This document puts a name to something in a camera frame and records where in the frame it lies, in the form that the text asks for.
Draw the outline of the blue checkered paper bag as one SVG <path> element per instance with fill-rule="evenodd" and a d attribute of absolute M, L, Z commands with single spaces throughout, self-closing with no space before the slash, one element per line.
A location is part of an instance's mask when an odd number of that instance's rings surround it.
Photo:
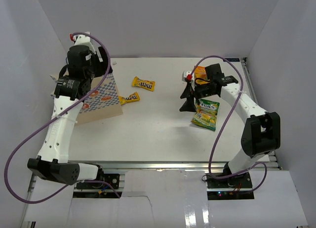
<path fill-rule="evenodd" d="M 104 80 L 97 77 L 89 82 L 68 80 L 66 76 L 57 79 L 52 113 L 53 126 L 60 124 L 81 125 L 123 114 L 119 102 L 119 91 L 114 75 L 109 73 Z"/>

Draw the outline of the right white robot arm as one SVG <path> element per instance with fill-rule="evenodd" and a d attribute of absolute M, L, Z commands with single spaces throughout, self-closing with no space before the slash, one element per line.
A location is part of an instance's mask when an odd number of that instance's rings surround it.
<path fill-rule="evenodd" d="M 202 105 L 203 98 L 218 95 L 241 118 L 244 123 L 241 149 L 218 176 L 227 187 L 234 188 L 241 182 L 240 174 L 246 173 L 260 158 L 280 147 L 280 116 L 258 106 L 243 92 L 241 81 L 224 75 L 220 64 L 209 65 L 205 71 L 207 79 L 204 84 L 196 83 L 192 72 L 183 72 L 182 80 L 187 85 L 180 97 L 186 101 L 180 111 L 195 112 Z"/>

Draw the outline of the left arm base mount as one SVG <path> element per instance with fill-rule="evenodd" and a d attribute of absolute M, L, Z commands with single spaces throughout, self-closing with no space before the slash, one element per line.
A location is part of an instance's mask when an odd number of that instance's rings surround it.
<path fill-rule="evenodd" d="M 103 181 L 109 183 L 114 189 L 119 188 L 120 174 L 104 174 Z M 107 184 L 103 183 L 77 183 L 75 188 L 78 190 L 101 190 L 103 188 L 110 189 Z"/>

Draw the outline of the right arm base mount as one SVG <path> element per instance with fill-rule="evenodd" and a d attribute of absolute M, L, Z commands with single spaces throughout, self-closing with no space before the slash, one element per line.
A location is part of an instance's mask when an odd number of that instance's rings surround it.
<path fill-rule="evenodd" d="M 209 174 L 204 174 L 201 180 L 206 183 L 209 201 L 254 199 L 253 185 L 249 173 L 221 180 L 216 180 Z"/>

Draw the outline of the orange gummy candy bag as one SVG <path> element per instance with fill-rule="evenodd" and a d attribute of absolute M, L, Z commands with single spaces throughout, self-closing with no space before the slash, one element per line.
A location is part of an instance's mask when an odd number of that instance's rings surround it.
<path fill-rule="evenodd" d="M 205 98 L 207 96 L 206 90 L 207 90 L 208 84 L 210 83 L 205 71 L 205 67 L 202 67 L 202 66 L 196 67 L 195 72 L 194 72 L 194 77 L 195 77 L 195 81 L 192 84 L 193 90 L 197 88 L 197 93 L 203 98 Z"/>

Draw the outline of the yellow m&m pack top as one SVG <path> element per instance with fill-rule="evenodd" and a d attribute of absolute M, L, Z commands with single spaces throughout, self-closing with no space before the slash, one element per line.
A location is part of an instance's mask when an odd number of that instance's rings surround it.
<path fill-rule="evenodd" d="M 140 87 L 142 89 L 153 92 L 155 89 L 155 82 L 150 80 L 143 80 L 139 77 L 135 77 L 131 84 L 132 87 Z"/>

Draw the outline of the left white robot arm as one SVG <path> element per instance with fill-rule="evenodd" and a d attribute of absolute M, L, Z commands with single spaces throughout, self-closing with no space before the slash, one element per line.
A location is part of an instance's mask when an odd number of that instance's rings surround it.
<path fill-rule="evenodd" d="M 53 93 L 54 108 L 44 143 L 27 167 L 39 178 L 65 185 L 87 180 L 93 188 L 104 183 L 98 165 L 69 162 L 69 146 L 84 96 L 92 93 L 92 80 L 111 69 L 103 47 L 95 53 L 86 45 L 74 45 L 68 53 L 68 64 L 59 73 Z"/>

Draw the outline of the yellow m&m pack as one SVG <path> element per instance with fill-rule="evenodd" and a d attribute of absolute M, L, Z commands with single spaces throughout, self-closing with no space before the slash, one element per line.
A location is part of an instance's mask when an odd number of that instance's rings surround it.
<path fill-rule="evenodd" d="M 119 102 L 120 102 L 121 106 L 125 105 L 125 104 L 128 104 L 128 103 L 133 103 L 133 102 L 140 101 L 140 96 L 139 96 L 139 94 L 137 92 L 132 93 L 128 97 L 119 96 L 118 98 L 119 98 Z"/>
<path fill-rule="evenodd" d="M 155 82 L 150 80 L 143 80 L 139 77 L 135 77 L 131 84 L 132 87 L 140 87 L 142 89 L 153 92 L 155 89 Z"/>

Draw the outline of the green fox's candy bag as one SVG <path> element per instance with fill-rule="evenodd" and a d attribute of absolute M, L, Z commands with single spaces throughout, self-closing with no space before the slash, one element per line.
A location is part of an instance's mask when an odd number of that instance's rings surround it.
<path fill-rule="evenodd" d="M 200 99 L 191 123 L 215 132 L 219 106 L 219 102 Z"/>

